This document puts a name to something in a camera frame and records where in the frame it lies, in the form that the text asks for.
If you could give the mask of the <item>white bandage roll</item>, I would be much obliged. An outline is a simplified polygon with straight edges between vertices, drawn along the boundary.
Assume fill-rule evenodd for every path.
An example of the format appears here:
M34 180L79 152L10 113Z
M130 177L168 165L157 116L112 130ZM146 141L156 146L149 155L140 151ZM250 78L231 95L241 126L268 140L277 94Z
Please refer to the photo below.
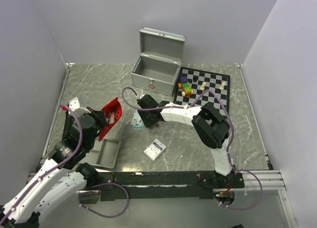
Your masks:
M106 121L108 124L113 124L115 122L114 112L110 112L106 117Z

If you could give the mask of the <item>orange handled small scissors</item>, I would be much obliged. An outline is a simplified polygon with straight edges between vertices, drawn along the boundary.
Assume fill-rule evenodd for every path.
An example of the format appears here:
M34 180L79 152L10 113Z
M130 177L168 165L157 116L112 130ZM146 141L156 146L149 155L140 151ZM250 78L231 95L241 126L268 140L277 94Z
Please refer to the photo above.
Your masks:
M122 115L122 111L118 110L118 111L114 114L114 118L115 118L115 119L120 119L121 115Z

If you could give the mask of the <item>red first aid pouch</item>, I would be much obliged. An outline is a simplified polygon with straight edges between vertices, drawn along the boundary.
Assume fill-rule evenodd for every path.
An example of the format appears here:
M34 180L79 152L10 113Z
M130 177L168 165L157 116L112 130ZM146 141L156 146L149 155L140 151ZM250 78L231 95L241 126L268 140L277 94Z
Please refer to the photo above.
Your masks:
M111 100L107 105L102 108L105 113L107 125L103 127L99 134L99 142L106 136L106 134L113 128L122 116L122 106L118 97Z

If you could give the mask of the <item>grey plastic divided tray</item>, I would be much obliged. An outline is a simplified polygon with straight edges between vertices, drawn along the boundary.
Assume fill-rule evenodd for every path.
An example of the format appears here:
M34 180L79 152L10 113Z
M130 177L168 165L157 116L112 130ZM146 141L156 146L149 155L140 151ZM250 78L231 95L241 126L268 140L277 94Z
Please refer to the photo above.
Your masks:
M117 139L96 139L94 147L86 155L87 163L100 169L113 169L117 160L120 141Z

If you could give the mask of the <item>silver metal medicine case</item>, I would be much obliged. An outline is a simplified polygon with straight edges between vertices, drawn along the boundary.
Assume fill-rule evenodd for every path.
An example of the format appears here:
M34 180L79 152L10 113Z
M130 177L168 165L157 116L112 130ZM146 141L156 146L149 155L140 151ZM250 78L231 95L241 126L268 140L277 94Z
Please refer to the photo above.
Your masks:
M167 96L174 94L186 37L143 27L140 56L131 71L132 85Z

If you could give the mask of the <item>bag of cotton swabs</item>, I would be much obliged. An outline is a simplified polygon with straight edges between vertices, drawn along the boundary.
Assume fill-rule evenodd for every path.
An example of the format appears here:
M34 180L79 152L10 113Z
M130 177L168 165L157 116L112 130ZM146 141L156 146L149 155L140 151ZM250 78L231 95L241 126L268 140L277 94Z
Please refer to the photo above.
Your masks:
M161 121L155 124L156 127L163 128L163 123Z

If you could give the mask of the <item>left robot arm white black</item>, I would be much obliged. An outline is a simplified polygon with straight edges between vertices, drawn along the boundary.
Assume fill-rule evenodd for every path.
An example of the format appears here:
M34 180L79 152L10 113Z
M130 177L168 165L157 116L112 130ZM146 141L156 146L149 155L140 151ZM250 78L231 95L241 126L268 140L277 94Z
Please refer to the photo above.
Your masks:
M104 110L67 107L62 140L30 182L0 208L3 228L37 228L40 223L75 192L93 189L98 172L79 162L102 139L108 125Z

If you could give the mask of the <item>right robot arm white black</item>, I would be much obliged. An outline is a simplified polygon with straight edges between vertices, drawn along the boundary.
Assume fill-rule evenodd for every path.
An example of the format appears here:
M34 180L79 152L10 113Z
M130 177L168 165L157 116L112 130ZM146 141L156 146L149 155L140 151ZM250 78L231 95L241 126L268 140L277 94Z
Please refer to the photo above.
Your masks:
M211 149L214 160L214 182L217 187L229 187L234 180L230 159L230 125L211 103L191 107L176 105L169 101L157 103L148 94L137 99L138 113L146 126L157 122L178 122L192 126L202 143Z

